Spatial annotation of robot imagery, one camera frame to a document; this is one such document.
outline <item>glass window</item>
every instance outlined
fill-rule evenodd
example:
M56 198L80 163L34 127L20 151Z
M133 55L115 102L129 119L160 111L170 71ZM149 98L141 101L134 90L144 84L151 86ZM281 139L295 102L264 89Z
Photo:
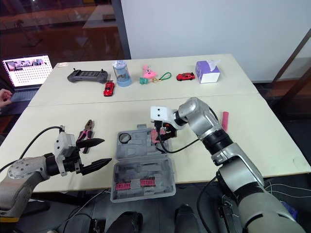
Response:
M47 54L59 62L124 59L108 0L0 1L1 60ZM3 65L0 75L10 83Z

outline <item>laptop keyboard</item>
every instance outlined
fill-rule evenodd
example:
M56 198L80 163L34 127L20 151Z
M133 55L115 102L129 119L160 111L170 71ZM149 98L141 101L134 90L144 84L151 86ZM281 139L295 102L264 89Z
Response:
M33 91L21 91L21 92L16 92L14 95L11 97L12 102L17 102L17 101L30 101L35 94L37 93L38 90L33 90Z

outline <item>robotic arm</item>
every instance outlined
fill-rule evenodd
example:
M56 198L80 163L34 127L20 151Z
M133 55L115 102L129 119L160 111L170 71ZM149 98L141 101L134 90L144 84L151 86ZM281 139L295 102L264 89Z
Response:
M23 213L33 189L50 176L67 172L89 174L107 165L111 158L100 159L88 166L81 163L79 150L93 147L104 140L99 138L75 142L74 135L60 132L55 144L54 154L23 158L13 163L7 176L0 183L0 224L17 222Z
M224 191L237 200L242 226L248 232L305 232L278 199L265 191L257 167L239 145L232 142L206 103L190 98L178 110L152 106L151 121L155 123L158 136L161 136L162 126L181 130L189 124L210 152L214 164L221 166L217 179Z

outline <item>tissue box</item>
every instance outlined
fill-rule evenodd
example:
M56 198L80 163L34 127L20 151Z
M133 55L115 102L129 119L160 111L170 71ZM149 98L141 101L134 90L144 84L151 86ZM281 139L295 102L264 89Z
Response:
M195 72L200 80L200 83L215 83L218 81L220 71L218 67L215 67L213 71L210 71L210 67L207 61L200 61L196 63Z

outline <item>gray tool case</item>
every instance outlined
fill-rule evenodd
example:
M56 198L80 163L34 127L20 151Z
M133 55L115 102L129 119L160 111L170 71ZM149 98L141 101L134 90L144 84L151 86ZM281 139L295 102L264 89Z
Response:
M151 131L142 124L137 125L137 130L118 133L116 159L120 162L114 166L110 195L113 203L175 195L172 162L156 149ZM164 146L169 149L168 140Z

